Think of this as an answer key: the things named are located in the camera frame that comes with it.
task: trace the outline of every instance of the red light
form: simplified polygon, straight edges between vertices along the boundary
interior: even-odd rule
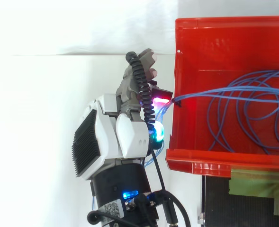
[[[153,99],[153,103],[168,103],[169,99],[165,99],[165,98],[154,98]]]

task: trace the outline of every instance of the robotic hand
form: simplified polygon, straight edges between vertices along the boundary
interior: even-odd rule
[[[156,226],[156,206],[163,205],[167,222],[177,226],[173,203],[181,210],[186,226],[189,218],[181,203],[165,190],[154,149],[162,140],[154,128],[153,97],[170,99],[159,89],[151,69],[156,57],[151,49],[126,55],[129,67],[116,94],[91,101],[81,117],[72,146],[77,176],[91,180],[98,210],[88,214],[91,224],[107,227]],[[140,111],[144,110],[144,121]],[[162,190],[151,192],[141,161],[152,154]]]

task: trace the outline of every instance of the green light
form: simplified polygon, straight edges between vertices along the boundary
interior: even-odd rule
[[[158,121],[156,121],[153,125],[156,130],[156,142],[160,142],[163,140],[163,137],[164,137],[164,127]]]

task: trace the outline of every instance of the white backdrop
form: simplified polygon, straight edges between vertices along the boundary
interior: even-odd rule
[[[261,15],[279,0],[0,0],[0,52],[174,54],[177,18]]]

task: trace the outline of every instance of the red plastic bin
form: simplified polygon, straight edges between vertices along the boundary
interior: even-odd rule
[[[176,20],[175,97],[226,87],[239,76],[258,70],[279,70],[279,17]],[[270,84],[279,88],[279,79]],[[207,126],[210,101],[208,97],[189,98],[181,101],[181,107],[175,105],[166,154],[169,168],[224,177],[230,177],[233,168],[279,171],[279,150],[267,155],[245,135],[237,122],[235,101],[230,102],[223,127],[235,153],[218,144],[208,151],[214,141]],[[211,108],[214,114],[210,115],[215,132],[218,131],[217,101]],[[254,117],[264,116],[276,106],[254,103],[249,113]],[[263,143],[279,146],[274,135],[274,116],[252,125]]]

